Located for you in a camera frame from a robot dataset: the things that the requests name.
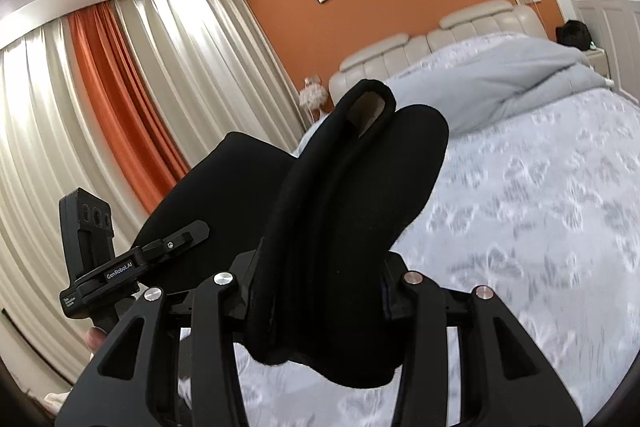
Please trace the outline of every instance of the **bedsheet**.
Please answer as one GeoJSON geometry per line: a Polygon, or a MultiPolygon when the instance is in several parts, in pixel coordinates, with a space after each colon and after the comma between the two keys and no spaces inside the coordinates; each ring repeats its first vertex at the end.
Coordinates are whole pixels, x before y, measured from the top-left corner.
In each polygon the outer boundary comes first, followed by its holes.
{"type": "MultiPolygon", "coordinates": [[[[424,211],[394,250],[443,287],[488,284],[556,368],[585,423],[640,347],[640,110],[588,90],[449,143],[424,211]]],[[[449,425],[460,369],[450,338],[449,425]]],[[[250,424],[383,427],[400,370],[353,390],[236,346],[250,424]]]]}

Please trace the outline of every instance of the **headboard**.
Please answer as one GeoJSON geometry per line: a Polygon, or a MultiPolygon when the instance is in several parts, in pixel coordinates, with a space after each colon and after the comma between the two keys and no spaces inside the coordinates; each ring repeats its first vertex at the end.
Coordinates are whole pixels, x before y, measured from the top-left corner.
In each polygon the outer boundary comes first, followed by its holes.
{"type": "Polygon", "coordinates": [[[514,6],[507,0],[469,6],[442,18],[438,25],[438,29],[426,36],[410,37],[400,33],[345,58],[340,71],[329,79],[329,93],[334,103],[362,78],[386,80],[454,42],[505,31],[546,39],[536,13],[529,6],[514,6]]]}

